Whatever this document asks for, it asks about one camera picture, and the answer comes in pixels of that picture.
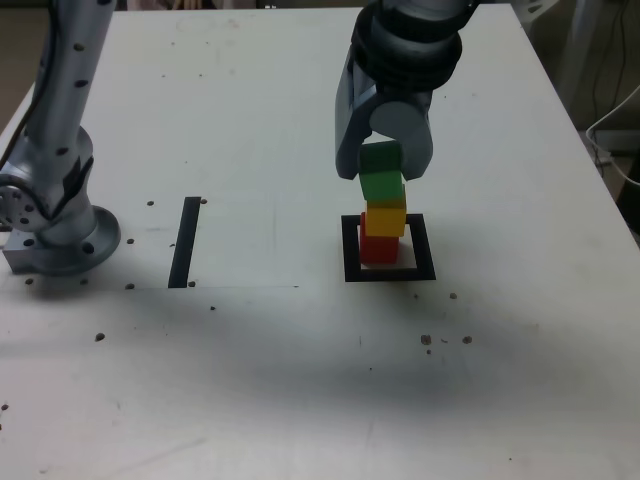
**cable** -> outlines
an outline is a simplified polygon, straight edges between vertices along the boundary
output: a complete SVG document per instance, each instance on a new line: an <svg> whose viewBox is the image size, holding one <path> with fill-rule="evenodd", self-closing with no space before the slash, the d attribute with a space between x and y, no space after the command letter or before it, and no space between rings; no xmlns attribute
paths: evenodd
<svg viewBox="0 0 640 480"><path fill-rule="evenodd" d="M7 163L9 156L13 152L13 149L15 148L16 143L18 142L18 138L20 138L20 134L22 133L22 130L24 130L24 127L27 125L27 122L31 118L31 115L33 114L34 110L38 107L38 104L42 100L42 97L44 97L44 92L47 90L47 85L49 84L49 78L51 77L53 60L56 53L56 42L58 39L59 25L58 25L58 15L53 5L53 0L49 0L47 9L49 11L49 25L50 25L49 55L47 56L47 64L46 64L44 75L42 77L42 83L40 84L40 88L38 89L38 91L34 94L33 100L31 101L31 105L29 105L29 108L27 109L25 114L22 116L20 123L18 123L16 130L13 132L13 135L9 140L9 144L7 145L7 148L4 151L2 158L0 159L0 170L2 170L4 165Z"/></svg>
<svg viewBox="0 0 640 480"><path fill-rule="evenodd" d="M587 140L589 140L589 142L591 142L591 145L593 145L595 148L602 150L603 152L606 152L606 150L604 148L602 148L600 145L598 145L596 143L596 141L593 139L592 135L593 135L593 130L594 128L596 128L598 125L600 125L602 122L604 122L607 118L609 118L611 115L613 115L614 113L616 113L618 110L620 110L620 108L622 108L622 106L624 104L626 104L629 100L631 100L631 98L633 98L633 96L640 92L640 85L638 85L633 92L631 92L629 94L629 96L627 96L627 98L625 98L622 102L620 102L620 104L615 107L614 109L612 109L609 113L607 113L604 117L602 117L600 120L598 120L596 123L594 123L593 125L591 125L589 128L587 128L586 136L587 136ZM620 167L618 166L618 164L616 163L615 159L613 157L611 157L611 165L613 165L613 167L616 169L616 171L620 174L620 176L622 178L624 178L627 182L640 187L640 182L636 182L635 180L630 179L629 177L627 177L624 172L620 169Z"/></svg>

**wooden block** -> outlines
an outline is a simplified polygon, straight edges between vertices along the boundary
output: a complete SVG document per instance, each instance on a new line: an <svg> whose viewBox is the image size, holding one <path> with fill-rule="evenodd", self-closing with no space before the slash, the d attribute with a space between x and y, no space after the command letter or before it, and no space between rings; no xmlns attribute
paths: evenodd
<svg viewBox="0 0 640 480"><path fill-rule="evenodd" d="M360 186L367 202L388 202L402 197L400 170L361 173Z"/></svg>
<svg viewBox="0 0 640 480"><path fill-rule="evenodd" d="M401 164L402 147L395 140L368 143L360 147L359 172L361 174L399 171Z"/></svg>
<svg viewBox="0 0 640 480"><path fill-rule="evenodd" d="M366 215L360 215L360 263L365 265L393 265L398 260L398 237L370 237L367 235Z"/></svg>
<svg viewBox="0 0 640 480"><path fill-rule="evenodd" d="M386 203L367 202L367 235L371 237L402 237L407 221L407 201L404 190L400 200Z"/></svg>

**yellow cube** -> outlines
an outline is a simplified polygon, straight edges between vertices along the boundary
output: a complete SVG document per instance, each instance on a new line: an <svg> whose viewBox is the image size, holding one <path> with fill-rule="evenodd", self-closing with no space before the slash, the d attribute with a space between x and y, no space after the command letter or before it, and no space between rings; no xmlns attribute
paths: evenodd
<svg viewBox="0 0 640 480"><path fill-rule="evenodd" d="M367 236L369 237L402 237L407 222L407 198L389 202L367 202L366 213Z"/></svg>

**red cube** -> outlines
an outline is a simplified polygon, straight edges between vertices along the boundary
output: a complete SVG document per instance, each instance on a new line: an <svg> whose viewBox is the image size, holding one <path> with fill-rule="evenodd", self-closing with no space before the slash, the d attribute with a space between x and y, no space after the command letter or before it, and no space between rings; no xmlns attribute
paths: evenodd
<svg viewBox="0 0 640 480"><path fill-rule="evenodd" d="M398 237L367 237L365 214L360 214L360 263L393 265L398 260Z"/></svg>

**black square outline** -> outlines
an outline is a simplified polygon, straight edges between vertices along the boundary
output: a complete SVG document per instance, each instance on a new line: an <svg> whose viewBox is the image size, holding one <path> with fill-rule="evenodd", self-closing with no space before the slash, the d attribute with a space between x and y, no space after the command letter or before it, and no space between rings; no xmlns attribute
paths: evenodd
<svg viewBox="0 0 640 480"><path fill-rule="evenodd" d="M342 215L342 253L344 254L345 282L416 282L435 280L427 229L420 213L407 214L406 224L411 230L415 268L363 270L360 265L358 226L360 215Z"/></svg>

